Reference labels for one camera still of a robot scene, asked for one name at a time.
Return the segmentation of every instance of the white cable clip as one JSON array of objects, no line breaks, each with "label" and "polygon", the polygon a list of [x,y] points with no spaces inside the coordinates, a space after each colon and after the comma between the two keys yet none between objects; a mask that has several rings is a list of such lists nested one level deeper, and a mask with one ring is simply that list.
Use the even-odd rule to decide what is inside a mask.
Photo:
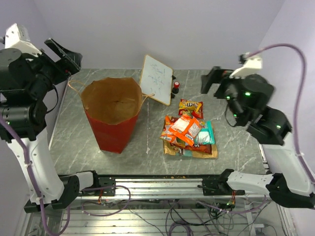
[{"label": "white cable clip", "polygon": [[300,154],[296,154],[296,156],[297,157],[299,157],[299,156],[304,157],[304,153],[301,152]]},{"label": "white cable clip", "polygon": [[24,164],[25,168],[29,167],[30,165],[32,165],[32,162],[30,161],[28,164]]}]

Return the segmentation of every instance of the red bottle cap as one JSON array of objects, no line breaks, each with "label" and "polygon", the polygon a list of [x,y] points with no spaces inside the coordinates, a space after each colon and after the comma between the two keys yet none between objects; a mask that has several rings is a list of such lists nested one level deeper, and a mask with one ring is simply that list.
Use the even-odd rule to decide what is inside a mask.
[{"label": "red bottle cap", "polygon": [[175,83],[174,83],[174,88],[177,89],[178,87],[179,87],[179,82],[175,82]]}]

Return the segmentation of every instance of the whiteboard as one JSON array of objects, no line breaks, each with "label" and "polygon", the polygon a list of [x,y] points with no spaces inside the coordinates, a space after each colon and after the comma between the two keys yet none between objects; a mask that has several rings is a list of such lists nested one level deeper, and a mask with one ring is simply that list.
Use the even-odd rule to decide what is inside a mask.
[{"label": "whiteboard", "polygon": [[140,77],[142,93],[154,94],[150,98],[169,106],[171,104],[172,75],[172,68],[145,55]]}]

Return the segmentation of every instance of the small bottle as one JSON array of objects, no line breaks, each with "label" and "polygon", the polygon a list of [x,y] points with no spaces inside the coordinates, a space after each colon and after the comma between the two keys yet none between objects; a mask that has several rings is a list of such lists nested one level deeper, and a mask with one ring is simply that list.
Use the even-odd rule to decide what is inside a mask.
[{"label": "small bottle", "polygon": [[172,93],[173,93],[173,94],[178,94],[178,92],[179,92],[179,85],[180,85],[180,84],[179,84],[179,82],[177,82],[177,81],[174,83],[174,87],[173,87],[173,89],[172,89]]}]

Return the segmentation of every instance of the pile of snacks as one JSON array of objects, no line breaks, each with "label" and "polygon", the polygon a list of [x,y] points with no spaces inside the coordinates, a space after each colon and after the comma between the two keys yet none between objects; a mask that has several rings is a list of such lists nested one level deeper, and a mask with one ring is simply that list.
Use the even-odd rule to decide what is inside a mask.
[{"label": "pile of snacks", "polygon": [[193,156],[198,158],[217,158],[218,150],[210,121],[203,121],[202,102],[181,99],[180,118],[165,116],[163,139],[164,153]]}]

